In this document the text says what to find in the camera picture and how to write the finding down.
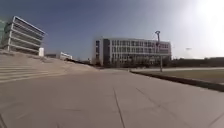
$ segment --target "sky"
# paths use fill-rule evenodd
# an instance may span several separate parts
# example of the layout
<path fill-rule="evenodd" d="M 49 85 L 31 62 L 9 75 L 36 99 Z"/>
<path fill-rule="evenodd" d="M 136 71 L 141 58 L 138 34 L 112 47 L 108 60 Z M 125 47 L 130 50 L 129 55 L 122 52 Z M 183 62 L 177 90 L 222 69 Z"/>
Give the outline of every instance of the sky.
<path fill-rule="evenodd" d="M 19 16 L 45 31 L 46 52 L 91 58 L 95 37 L 170 41 L 173 58 L 224 56 L 223 0 L 0 0 L 0 19 Z"/>

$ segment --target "paved ground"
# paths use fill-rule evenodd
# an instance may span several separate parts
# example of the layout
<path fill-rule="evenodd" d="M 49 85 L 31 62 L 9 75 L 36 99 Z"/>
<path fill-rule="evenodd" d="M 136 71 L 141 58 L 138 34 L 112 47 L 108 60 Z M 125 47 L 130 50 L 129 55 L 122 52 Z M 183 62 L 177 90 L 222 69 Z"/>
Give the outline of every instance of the paved ground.
<path fill-rule="evenodd" d="M 108 70 L 1 84 L 0 113 L 3 128 L 223 128 L 224 94 Z"/>
<path fill-rule="evenodd" d="M 224 69 L 224 67 L 192 67 L 192 68 L 163 68 L 163 71 L 188 71 L 188 70 L 215 70 Z M 160 71 L 159 68 L 132 69 L 132 71 Z"/>

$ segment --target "grass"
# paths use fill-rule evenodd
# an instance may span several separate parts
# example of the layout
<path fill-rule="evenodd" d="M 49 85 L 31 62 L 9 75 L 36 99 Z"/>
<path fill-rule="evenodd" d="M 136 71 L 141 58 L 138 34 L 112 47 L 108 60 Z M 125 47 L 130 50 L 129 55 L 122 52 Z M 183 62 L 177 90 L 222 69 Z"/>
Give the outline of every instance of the grass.
<path fill-rule="evenodd" d="M 188 70 L 188 71 L 166 71 L 166 72 L 149 72 L 166 76 L 174 76 L 188 79 L 198 79 L 214 83 L 224 83 L 224 69 L 216 70 Z"/>

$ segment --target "building roof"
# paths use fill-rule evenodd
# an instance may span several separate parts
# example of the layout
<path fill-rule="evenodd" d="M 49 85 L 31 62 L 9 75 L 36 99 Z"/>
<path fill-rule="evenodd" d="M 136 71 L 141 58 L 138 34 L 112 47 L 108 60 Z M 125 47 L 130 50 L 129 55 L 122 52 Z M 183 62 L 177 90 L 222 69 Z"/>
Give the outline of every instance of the building roof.
<path fill-rule="evenodd" d="M 41 30 L 41 29 L 39 29 L 39 28 L 35 27 L 34 25 L 32 25 L 32 24 L 28 23 L 28 22 L 27 22 L 27 21 L 25 21 L 24 19 L 22 19 L 22 18 L 20 18 L 20 17 L 18 17 L 18 16 L 14 16 L 14 17 L 13 17 L 13 19 L 14 19 L 14 18 L 17 18 L 17 19 L 19 19 L 19 20 L 23 21 L 24 23 L 26 23 L 26 24 L 30 25 L 31 27 L 33 27 L 33 28 L 37 29 L 38 31 L 40 31 L 40 32 L 42 32 L 42 33 L 44 33 L 44 34 L 46 34 L 43 30 Z"/>
<path fill-rule="evenodd" d="M 136 41 L 151 41 L 151 42 L 157 42 L 157 40 L 149 40 L 149 39 L 138 39 L 138 38 L 116 38 L 116 37 L 98 37 L 96 39 L 110 39 L 110 40 L 136 40 Z M 170 41 L 160 41 L 161 43 L 170 43 Z"/>

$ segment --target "pavement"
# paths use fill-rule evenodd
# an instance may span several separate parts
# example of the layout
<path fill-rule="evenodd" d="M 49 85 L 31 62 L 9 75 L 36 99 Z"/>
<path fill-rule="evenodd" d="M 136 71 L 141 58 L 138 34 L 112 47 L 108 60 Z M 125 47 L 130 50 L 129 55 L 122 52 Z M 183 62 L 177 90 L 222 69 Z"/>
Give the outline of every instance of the pavement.
<path fill-rule="evenodd" d="M 223 128 L 224 94 L 126 71 L 0 84 L 0 128 Z"/>
<path fill-rule="evenodd" d="M 224 67 L 192 67 L 192 68 L 163 68 L 163 71 L 189 71 L 189 70 L 222 70 Z M 142 71 L 160 71 L 159 68 L 134 68 L 131 69 L 135 72 Z"/>

